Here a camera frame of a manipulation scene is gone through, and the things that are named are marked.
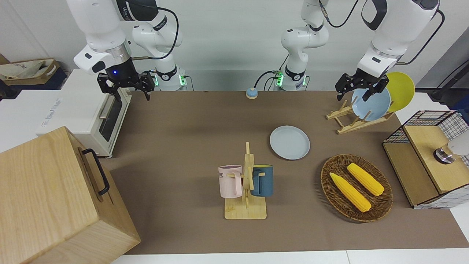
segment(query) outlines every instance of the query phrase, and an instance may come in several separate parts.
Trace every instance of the light blue plate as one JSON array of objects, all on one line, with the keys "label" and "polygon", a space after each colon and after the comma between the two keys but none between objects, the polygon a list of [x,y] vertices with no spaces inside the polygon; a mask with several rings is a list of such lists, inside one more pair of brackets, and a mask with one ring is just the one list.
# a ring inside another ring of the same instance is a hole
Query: light blue plate
[{"label": "light blue plate", "polygon": [[373,121],[380,119],[386,114],[391,105],[391,95],[387,88],[384,88],[383,92],[375,93],[368,98],[365,102],[363,101],[363,95],[368,89],[355,89],[352,95],[352,101],[355,97],[355,103],[352,105],[353,112],[361,119],[365,118],[366,114],[371,111],[371,114],[365,119],[365,121]]}]

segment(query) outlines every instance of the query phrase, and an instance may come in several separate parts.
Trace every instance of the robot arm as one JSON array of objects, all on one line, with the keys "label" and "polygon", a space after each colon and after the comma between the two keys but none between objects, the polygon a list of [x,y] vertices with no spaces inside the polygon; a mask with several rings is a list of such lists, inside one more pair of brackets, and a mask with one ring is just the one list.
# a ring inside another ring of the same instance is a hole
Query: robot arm
[{"label": "robot arm", "polygon": [[[67,3],[87,41],[86,47],[74,58],[77,66],[89,74],[99,73],[98,84],[102,92],[110,93],[118,100],[117,89],[120,87],[141,90],[149,100],[148,93],[154,90],[155,83],[149,72],[137,73],[119,20],[147,22],[150,27],[148,32],[152,35],[162,35],[156,31],[165,32],[163,44],[167,46],[167,39],[175,37],[175,30],[157,9],[156,0],[67,0]],[[141,38],[137,44],[149,50],[151,45],[156,46],[161,41],[155,37]],[[174,69],[172,55],[163,57],[165,60],[157,64],[161,64],[162,68],[170,68],[168,65],[172,65]],[[107,84],[108,80],[113,83],[111,87]]]},{"label": "robot arm", "polygon": [[282,34],[288,59],[278,86],[286,91],[295,91],[303,85],[308,64],[304,49],[324,46],[329,39],[318,0],[304,0],[301,18],[307,23],[305,27],[292,28]]},{"label": "robot arm", "polygon": [[357,88],[369,89],[364,101],[382,92],[389,82],[385,74],[417,39],[438,7],[439,0],[367,0],[362,19],[376,35],[358,63],[356,73],[343,74],[335,85],[337,99]]},{"label": "robot arm", "polygon": [[168,21],[168,17],[163,12],[155,9],[157,1],[115,0],[114,3],[121,15],[121,20],[147,22],[147,24],[135,26],[132,30],[132,37],[135,43],[150,53],[153,58],[159,58],[155,60],[157,87],[165,91],[176,91],[184,86],[182,76],[185,71],[176,65],[170,53],[173,45],[174,47],[181,45],[182,36],[178,32],[177,25]]}]

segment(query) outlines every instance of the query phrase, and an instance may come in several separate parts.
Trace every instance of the grid pattern panel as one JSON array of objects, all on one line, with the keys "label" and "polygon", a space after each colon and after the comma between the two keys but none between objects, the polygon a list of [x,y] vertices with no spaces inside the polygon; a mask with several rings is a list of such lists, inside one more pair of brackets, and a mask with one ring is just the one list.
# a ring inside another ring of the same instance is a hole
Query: grid pattern panel
[{"label": "grid pattern panel", "polygon": [[467,202],[469,202],[468,185],[451,191],[433,202],[416,205],[414,209],[450,209]]},{"label": "grid pattern panel", "polygon": [[[441,121],[445,120],[448,116],[453,114],[453,111],[419,111],[415,113],[404,125],[428,125],[436,126]],[[398,130],[391,134],[385,143],[410,143],[407,135],[401,126]]]},{"label": "grid pattern panel", "polygon": [[[451,115],[448,119],[441,122],[439,127],[449,140],[453,140],[457,136],[469,130],[469,125],[464,121],[459,113]],[[469,168],[469,155],[462,156],[461,159]]]},{"label": "grid pattern panel", "polygon": [[385,143],[410,143],[409,138],[407,137],[404,127],[401,126],[398,130],[392,133],[386,140]]}]

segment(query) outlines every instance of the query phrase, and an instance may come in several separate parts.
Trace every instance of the woven tray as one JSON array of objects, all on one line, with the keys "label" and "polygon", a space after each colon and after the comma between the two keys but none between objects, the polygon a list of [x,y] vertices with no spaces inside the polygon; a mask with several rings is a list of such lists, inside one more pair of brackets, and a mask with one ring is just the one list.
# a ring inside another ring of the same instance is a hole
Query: woven tray
[{"label": "woven tray", "polygon": [[[376,197],[372,195],[363,185],[361,185],[350,172],[347,166],[355,163],[371,176],[373,176],[383,187],[382,195]],[[330,172],[333,172],[346,179],[355,189],[357,189],[371,203],[368,212],[360,212],[345,196],[340,192],[332,181]],[[393,205],[393,191],[384,174],[369,161],[350,154],[336,155],[326,161],[321,170],[321,185],[326,198],[344,216],[359,222],[371,222],[380,220]]]}]

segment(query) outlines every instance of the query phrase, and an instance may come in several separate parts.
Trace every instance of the wooden box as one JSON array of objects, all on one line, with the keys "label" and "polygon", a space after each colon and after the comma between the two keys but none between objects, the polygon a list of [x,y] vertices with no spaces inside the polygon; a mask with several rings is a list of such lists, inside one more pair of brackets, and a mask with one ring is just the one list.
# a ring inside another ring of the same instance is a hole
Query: wooden box
[{"label": "wooden box", "polygon": [[140,242],[98,162],[65,127],[0,154],[0,263],[108,264]]},{"label": "wooden box", "polygon": [[383,143],[414,208],[450,208],[469,200],[469,169],[462,159],[438,162],[433,151],[448,143],[439,126],[405,125],[408,143]]}]

